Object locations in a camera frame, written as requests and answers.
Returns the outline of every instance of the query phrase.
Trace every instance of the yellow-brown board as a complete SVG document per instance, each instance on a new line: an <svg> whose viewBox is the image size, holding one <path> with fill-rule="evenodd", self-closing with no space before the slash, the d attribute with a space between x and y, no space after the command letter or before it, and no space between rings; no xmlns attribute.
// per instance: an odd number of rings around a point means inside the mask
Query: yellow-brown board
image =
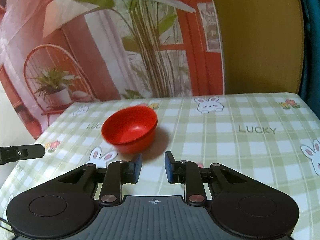
<svg viewBox="0 0 320 240"><path fill-rule="evenodd" d="M214 0L226 93L299 90L304 31L300 0Z"/></svg>

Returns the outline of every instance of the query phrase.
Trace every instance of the small screw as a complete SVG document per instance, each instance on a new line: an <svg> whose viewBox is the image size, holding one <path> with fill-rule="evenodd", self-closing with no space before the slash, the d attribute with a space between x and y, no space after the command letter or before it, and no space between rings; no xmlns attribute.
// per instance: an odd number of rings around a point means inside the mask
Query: small screw
<svg viewBox="0 0 320 240"><path fill-rule="evenodd" d="M189 197L189 200L192 202L192 203L201 203L202 201L204 201L204 196L202 195L191 195Z"/></svg>
<svg viewBox="0 0 320 240"><path fill-rule="evenodd" d="M117 200L117 197L114 195L104 195L101 197L101 201L104 203L112 203Z"/></svg>

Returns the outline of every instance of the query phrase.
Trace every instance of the gray gripper base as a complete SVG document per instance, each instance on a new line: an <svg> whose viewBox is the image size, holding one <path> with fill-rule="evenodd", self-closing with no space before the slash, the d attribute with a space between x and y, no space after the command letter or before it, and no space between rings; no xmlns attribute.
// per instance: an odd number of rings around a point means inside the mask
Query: gray gripper base
<svg viewBox="0 0 320 240"><path fill-rule="evenodd" d="M19 236L16 240L29 240ZM64 240L240 240L218 227L202 207L180 196L127 196L104 207L83 231Z"/></svg>

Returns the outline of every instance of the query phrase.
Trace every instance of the green and white gingham pattern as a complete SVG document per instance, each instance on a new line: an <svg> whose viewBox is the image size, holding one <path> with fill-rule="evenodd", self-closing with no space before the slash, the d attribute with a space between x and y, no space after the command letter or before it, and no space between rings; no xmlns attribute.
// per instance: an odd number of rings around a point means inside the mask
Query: green and white gingham pattern
<svg viewBox="0 0 320 240"><path fill-rule="evenodd" d="M301 107L284 109L279 103L287 99ZM103 154L112 150L100 134L101 124L111 114L140 103L158 103L156 139L144 153L139 182L123 186L125 195L183 195L181 185L171 185L166 178L164 152L170 150L176 160L204 167L222 163L289 194L300 208L293 238L319 240L320 176L300 146L313 148L312 141L320 139L320 120L299 96L290 93L228 95L220 96L218 102L223 111L207 114L197 110L195 98L87 104L88 109L82 107L79 115L74 112L84 104L73 104L37 141L43 145L61 141L56 151L47 152L42 159L19 162L6 180L0 190L0 214L11 195L83 165L96 146ZM112 161L121 159L130 157L118 154Z"/></svg>

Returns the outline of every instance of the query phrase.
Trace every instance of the printed wallpaper backdrop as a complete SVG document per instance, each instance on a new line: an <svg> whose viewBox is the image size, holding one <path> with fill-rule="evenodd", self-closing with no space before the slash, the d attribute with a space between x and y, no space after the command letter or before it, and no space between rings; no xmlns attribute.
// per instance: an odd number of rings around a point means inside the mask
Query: printed wallpaper backdrop
<svg viewBox="0 0 320 240"><path fill-rule="evenodd" d="M212 0L0 4L0 81L34 138L73 102L224 93Z"/></svg>

